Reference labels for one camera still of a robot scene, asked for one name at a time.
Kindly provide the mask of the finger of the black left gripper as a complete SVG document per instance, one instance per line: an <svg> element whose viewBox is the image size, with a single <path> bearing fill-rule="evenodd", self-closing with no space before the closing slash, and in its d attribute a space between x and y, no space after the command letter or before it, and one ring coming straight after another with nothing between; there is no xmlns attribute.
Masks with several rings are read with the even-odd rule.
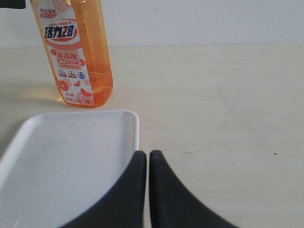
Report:
<svg viewBox="0 0 304 228"><path fill-rule="evenodd" d="M0 8L22 10L26 8L25 0L0 0Z"/></svg>

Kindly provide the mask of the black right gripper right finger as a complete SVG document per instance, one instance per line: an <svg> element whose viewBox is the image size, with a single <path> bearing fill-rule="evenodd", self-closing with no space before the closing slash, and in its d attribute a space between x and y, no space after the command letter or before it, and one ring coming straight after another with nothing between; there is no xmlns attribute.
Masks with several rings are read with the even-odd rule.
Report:
<svg viewBox="0 0 304 228"><path fill-rule="evenodd" d="M153 228L235 228L201 203L179 180L162 151L149 157L149 206Z"/></svg>

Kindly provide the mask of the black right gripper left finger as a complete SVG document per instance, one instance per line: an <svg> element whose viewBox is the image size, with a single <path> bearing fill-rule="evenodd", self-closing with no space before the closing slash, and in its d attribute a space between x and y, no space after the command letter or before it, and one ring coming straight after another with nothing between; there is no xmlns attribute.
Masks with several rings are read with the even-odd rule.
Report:
<svg viewBox="0 0 304 228"><path fill-rule="evenodd" d="M64 228L142 228L146 189L146 154L135 151L113 187Z"/></svg>

